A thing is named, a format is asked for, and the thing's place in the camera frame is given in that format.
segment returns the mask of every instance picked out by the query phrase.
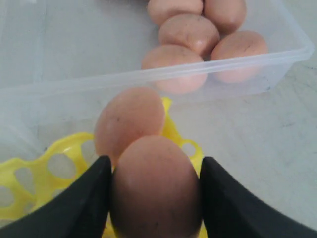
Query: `egg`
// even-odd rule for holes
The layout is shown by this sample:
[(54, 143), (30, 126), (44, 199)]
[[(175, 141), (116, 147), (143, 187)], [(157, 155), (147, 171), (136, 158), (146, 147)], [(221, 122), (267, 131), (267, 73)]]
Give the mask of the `egg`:
[(178, 14), (200, 15), (203, 8), (202, 0), (150, 0), (147, 9), (151, 20), (157, 25), (162, 25), (166, 20)]
[(168, 19), (158, 33), (161, 44), (175, 44), (190, 48), (201, 56), (210, 54), (220, 40), (216, 26), (195, 14), (180, 14)]
[(196, 238), (202, 223), (198, 176), (170, 139), (146, 136), (113, 172), (110, 218), (118, 238)]
[[(178, 45), (162, 45), (150, 50), (142, 60), (142, 69), (176, 66), (190, 63), (204, 62), (196, 52)], [(207, 79), (206, 74), (182, 76), (179, 78), (159, 80), (154, 85), (167, 93), (191, 93), (203, 86)]]
[[(259, 33), (239, 31), (223, 38), (211, 53), (211, 60), (246, 57), (268, 53), (268, 46)], [(254, 77), (261, 68), (248, 68), (219, 72), (216, 78), (224, 83), (240, 83)]]
[(230, 34), (243, 24), (247, 5), (245, 0), (205, 0), (204, 14), (220, 33)]
[(95, 127), (96, 153), (108, 155), (113, 166), (123, 151), (146, 135), (160, 135), (165, 110), (153, 89), (135, 87), (114, 97), (103, 109)]

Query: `clear plastic container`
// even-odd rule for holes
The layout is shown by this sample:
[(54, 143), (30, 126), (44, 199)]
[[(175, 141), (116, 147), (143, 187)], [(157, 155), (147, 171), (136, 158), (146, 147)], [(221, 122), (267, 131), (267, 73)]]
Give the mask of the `clear plastic container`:
[[(147, 1), (0, 0), (0, 110), (14, 108), (32, 131), (96, 118), (125, 88), (185, 75), (207, 73), (208, 80), (194, 93), (162, 96), (177, 104), (269, 91), (314, 46), (280, 0), (246, 2), (241, 29), (262, 34), (269, 54), (141, 71), (144, 54), (159, 44)], [(261, 70), (244, 83), (215, 79), (253, 67)]]

